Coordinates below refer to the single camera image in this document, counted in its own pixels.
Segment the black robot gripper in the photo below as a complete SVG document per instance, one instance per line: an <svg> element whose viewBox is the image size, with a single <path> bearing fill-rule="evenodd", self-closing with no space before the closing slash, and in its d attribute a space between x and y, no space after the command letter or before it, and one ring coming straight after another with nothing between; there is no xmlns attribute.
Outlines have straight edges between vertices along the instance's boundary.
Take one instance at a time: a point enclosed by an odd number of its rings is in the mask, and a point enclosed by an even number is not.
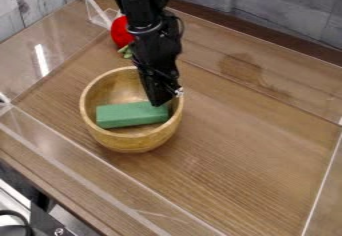
<svg viewBox="0 0 342 236"><path fill-rule="evenodd" d="M134 35L130 44L134 63L146 95L152 105L159 107L183 94L176 58L182 53L184 24L171 11L164 10L154 27L130 28L130 33Z"/></svg>

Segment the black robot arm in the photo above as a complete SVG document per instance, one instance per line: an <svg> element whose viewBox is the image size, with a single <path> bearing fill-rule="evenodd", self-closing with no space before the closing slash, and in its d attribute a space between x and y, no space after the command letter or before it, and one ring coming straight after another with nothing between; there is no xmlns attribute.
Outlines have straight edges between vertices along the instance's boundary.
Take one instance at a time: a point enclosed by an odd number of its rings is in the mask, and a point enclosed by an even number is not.
<svg viewBox="0 0 342 236"><path fill-rule="evenodd" d="M182 93L176 58L182 53L183 21L166 9L168 0L115 0L127 17L128 46L152 106Z"/></svg>

